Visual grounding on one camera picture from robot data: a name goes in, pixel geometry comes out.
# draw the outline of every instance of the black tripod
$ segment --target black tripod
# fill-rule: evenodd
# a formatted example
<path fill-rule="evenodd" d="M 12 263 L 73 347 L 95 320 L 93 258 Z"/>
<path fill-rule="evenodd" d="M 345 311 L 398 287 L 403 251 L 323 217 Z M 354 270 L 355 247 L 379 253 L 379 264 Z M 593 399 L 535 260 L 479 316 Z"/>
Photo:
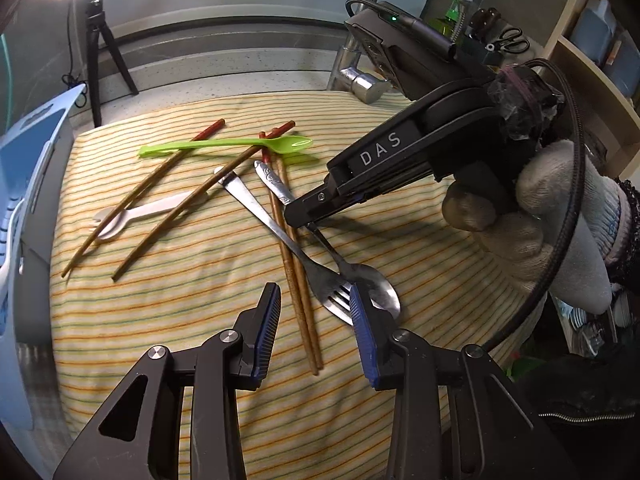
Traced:
<path fill-rule="evenodd" d="M 122 59 L 113 33 L 104 19 L 102 0 L 91 0 L 86 8 L 86 68 L 89 85 L 89 99 L 91 99 L 91 111 L 94 115 L 94 125 L 102 126 L 102 113 L 100 112 L 100 86 L 98 84 L 98 40 L 102 35 L 109 53 L 122 74 L 125 83 L 133 95 L 138 95 L 138 88 L 131 78 L 129 69 Z"/>

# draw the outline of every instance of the white glove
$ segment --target white glove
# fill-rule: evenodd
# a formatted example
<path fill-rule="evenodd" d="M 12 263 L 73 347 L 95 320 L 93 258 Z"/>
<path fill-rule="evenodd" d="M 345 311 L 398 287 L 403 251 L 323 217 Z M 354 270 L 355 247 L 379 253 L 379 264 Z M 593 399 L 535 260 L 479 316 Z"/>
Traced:
<path fill-rule="evenodd" d="M 511 277 L 513 285 L 530 292 L 558 236 L 573 163 L 574 146 L 568 140 L 541 150 L 524 167 L 516 183 L 521 211 L 498 215 L 492 202 L 456 181 L 447 191 L 442 214 L 451 226 L 472 232 Z M 587 160 L 580 219 L 551 292 L 571 306 L 603 313 L 611 301 L 605 264 L 615 263 L 624 254 L 629 229 L 626 196 Z"/>

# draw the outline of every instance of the screw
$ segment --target screw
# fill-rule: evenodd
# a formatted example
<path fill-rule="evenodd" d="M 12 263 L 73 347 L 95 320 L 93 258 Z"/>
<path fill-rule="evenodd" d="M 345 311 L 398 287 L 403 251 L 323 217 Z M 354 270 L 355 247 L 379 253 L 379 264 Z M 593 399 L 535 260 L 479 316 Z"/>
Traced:
<path fill-rule="evenodd" d="M 401 343 L 409 339 L 409 331 L 401 328 L 400 330 L 393 332 L 392 336 L 396 341 Z"/>
<path fill-rule="evenodd" d="M 236 339 L 238 339 L 238 332 L 235 330 L 225 330 L 220 334 L 220 341 L 223 343 L 232 343 Z"/>
<path fill-rule="evenodd" d="M 156 345 L 153 348 L 150 348 L 149 352 L 146 354 L 152 359 L 159 359 L 164 357 L 164 354 L 166 354 L 166 348 L 164 346 Z"/>
<path fill-rule="evenodd" d="M 478 345 L 467 345 L 465 347 L 465 354 L 473 359 L 479 359 L 484 355 L 484 350 Z"/>

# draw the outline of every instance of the green spoon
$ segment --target green spoon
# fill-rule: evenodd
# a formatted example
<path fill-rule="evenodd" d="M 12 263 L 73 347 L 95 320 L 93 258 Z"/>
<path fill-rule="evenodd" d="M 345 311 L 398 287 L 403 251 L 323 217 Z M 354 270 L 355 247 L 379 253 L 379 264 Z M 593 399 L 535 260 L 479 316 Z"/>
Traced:
<path fill-rule="evenodd" d="M 156 153 L 171 153 L 175 150 L 193 150 L 195 148 L 208 148 L 209 146 L 264 146 L 272 152 L 285 155 L 295 153 L 311 147 L 313 141 L 306 137 L 290 135 L 276 139 L 209 139 L 188 140 L 185 142 L 168 142 L 155 146 L 142 146 L 138 156 L 154 155 Z"/>

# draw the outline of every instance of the silver zipper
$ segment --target silver zipper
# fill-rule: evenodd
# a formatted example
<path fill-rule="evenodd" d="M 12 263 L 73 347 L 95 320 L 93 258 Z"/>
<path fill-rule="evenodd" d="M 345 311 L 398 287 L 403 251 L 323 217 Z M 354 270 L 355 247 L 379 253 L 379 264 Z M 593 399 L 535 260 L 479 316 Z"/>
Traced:
<path fill-rule="evenodd" d="M 629 420 L 636 416 L 635 413 L 605 413 L 594 416 L 567 416 L 562 413 L 540 413 L 541 417 L 555 417 L 572 424 L 589 424 L 590 422 L 601 422 L 603 420 Z"/>

